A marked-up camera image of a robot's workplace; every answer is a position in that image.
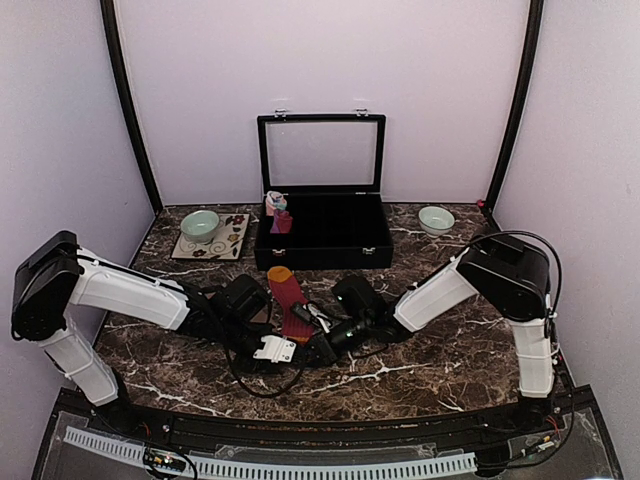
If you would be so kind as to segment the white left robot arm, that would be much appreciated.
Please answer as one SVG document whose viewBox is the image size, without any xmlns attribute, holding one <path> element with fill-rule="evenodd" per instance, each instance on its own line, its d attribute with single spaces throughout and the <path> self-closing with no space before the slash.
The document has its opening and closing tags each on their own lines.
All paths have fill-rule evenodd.
<svg viewBox="0 0 640 480">
<path fill-rule="evenodd" d="M 222 346 L 232 375 L 239 365 L 305 362 L 296 341 L 255 317 L 271 311 L 269 294 L 248 275 L 226 286 L 199 288 L 162 280 L 110 263 L 60 231 L 16 270 L 11 335 L 42 348 L 120 436 L 141 427 L 140 412 L 126 402 L 115 371 L 95 352 L 65 312 L 88 306 L 143 320 L 164 330 Z"/>
</svg>

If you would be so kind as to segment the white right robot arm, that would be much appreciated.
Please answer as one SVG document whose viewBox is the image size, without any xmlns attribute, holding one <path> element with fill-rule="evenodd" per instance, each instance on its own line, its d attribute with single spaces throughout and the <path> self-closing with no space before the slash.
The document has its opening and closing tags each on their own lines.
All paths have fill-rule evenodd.
<svg viewBox="0 0 640 480">
<path fill-rule="evenodd" d="M 369 339 L 401 343 L 473 296 L 484 298 L 513 332 L 519 392 L 526 398 L 510 413 L 521 434 L 534 432 L 549 416 L 555 373 L 553 323 L 562 289 L 562 264 L 543 237 L 508 230 L 475 236 L 448 262 L 385 300 L 362 276 L 340 280 L 332 293 L 347 315 L 308 343 L 313 366 L 331 365 Z"/>
</svg>

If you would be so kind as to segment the magenta striped sock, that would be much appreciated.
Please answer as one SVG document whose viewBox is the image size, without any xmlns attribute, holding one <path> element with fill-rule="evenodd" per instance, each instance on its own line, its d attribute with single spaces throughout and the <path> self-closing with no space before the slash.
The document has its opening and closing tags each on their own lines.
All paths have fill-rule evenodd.
<svg viewBox="0 0 640 480">
<path fill-rule="evenodd" d="M 267 279 L 272 296 L 282 309 L 282 334 L 300 344 L 306 344 L 314 334 L 314 327 L 300 320 L 291 311 L 295 303 L 308 303 L 296 277 L 287 267 L 275 266 L 268 270 Z"/>
</svg>

